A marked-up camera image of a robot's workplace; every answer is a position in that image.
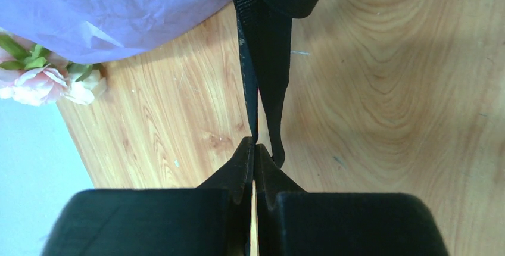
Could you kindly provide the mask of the pink wrapping paper sheet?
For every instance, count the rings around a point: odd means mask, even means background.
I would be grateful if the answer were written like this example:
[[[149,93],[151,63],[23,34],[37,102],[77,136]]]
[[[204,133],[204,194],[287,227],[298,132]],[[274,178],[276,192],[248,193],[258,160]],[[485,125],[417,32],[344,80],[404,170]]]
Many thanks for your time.
[[[230,0],[1,0],[1,27],[81,64],[150,51]]]

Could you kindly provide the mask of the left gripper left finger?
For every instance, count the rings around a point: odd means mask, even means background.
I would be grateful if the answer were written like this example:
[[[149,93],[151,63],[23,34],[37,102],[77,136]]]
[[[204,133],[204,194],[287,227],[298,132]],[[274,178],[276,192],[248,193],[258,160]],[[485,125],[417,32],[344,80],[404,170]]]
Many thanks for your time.
[[[195,188],[75,194],[43,255],[249,255],[254,139]]]

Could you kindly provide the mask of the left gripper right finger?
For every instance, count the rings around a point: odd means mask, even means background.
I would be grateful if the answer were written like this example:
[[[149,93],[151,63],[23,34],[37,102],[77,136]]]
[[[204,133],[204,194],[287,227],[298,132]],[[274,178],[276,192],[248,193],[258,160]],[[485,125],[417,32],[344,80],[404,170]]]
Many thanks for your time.
[[[447,255],[427,206],[404,193],[310,193],[255,148],[260,255]]]

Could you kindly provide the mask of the pink fake flower stem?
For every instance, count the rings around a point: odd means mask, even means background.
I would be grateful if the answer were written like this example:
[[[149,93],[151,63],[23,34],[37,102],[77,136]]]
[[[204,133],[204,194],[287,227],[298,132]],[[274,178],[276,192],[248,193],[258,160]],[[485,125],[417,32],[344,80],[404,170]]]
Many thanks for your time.
[[[1,99],[41,106],[66,98],[89,105],[106,90],[102,64],[69,61],[1,29]]]

